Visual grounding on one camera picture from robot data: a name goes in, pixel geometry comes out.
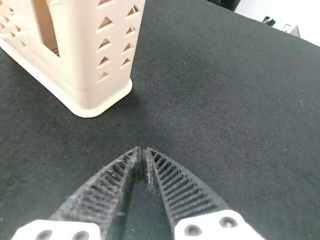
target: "ribbed gripper pad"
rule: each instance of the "ribbed gripper pad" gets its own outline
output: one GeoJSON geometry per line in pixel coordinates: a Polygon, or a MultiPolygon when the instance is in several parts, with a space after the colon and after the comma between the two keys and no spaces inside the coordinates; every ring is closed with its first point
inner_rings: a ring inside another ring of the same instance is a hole
{"type": "Polygon", "coordinates": [[[100,227],[101,239],[117,239],[110,236],[109,228],[115,224],[123,227],[119,226],[119,217],[130,200],[134,168],[139,168],[140,161],[138,147],[118,157],[70,196],[50,220],[95,223],[100,227]]]}
{"type": "Polygon", "coordinates": [[[230,209],[219,195],[174,160],[151,148],[144,154],[147,169],[154,171],[171,228],[185,218],[230,209]]]}

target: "beige plastic basket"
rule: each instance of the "beige plastic basket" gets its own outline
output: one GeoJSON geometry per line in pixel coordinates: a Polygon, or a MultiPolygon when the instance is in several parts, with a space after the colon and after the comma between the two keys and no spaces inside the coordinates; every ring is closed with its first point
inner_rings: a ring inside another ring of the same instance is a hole
{"type": "Polygon", "coordinates": [[[0,0],[0,47],[74,114],[132,89],[145,0],[0,0]]]}

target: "screw hole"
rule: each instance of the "screw hole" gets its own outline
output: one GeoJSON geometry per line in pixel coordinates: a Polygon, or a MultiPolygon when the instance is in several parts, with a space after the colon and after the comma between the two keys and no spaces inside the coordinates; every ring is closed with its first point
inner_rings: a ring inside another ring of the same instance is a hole
{"type": "Polygon", "coordinates": [[[72,240],[89,240],[89,233],[87,231],[79,231],[73,236],[72,240]]]}
{"type": "Polygon", "coordinates": [[[36,236],[35,240],[49,240],[52,236],[52,231],[51,230],[44,230],[36,236]]]}
{"type": "Polygon", "coordinates": [[[238,226],[238,223],[236,222],[236,220],[234,220],[233,218],[228,217],[228,216],[221,218],[219,222],[220,222],[221,227],[223,227],[223,228],[230,229],[230,228],[235,228],[236,226],[238,226]]]}
{"type": "Polygon", "coordinates": [[[188,225],[184,229],[186,236],[196,237],[202,234],[202,230],[197,225],[188,225]]]}

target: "black table mat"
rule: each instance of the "black table mat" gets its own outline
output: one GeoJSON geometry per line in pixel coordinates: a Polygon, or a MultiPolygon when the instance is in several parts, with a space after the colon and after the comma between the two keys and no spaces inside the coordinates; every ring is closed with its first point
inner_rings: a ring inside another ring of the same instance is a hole
{"type": "MultiPolygon", "coordinates": [[[[134,146],[184,165],[266,239],[317,239],[319,66],[319,47],[205,0],[147,0],[132,92],[83,119],[0,51],[0,239],[134,146]]],[[[141,189],[127,235],[164,239],[141,189]]]]}

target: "white object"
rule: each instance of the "white object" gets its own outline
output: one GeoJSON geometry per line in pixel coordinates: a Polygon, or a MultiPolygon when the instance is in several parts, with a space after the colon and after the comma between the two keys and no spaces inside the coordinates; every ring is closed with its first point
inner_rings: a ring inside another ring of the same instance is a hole
{"type": "Polygon", "coordinates": [[[241,0],[235,12],[262,22],[266,16],[275,20],[273,28],[290,33],[296,26],[300,38],[320,46],[319,0],[241,0]]]}
{"type": "Polygon", "coordinates": [[[132,89],[144,6],[145,0],[0,0],[0,47],[74,114],[95,117],[132,89]]]}
{"type": "Polygon", "coordinates": [[[35,220],[20,227],[12,240],[100,240],[94,223],[35,220]]]}
{"type": "Polygon", "coordinates": [[[182,219],[175,240],[264,240],[236,211],[223,210],[182,219]]]}

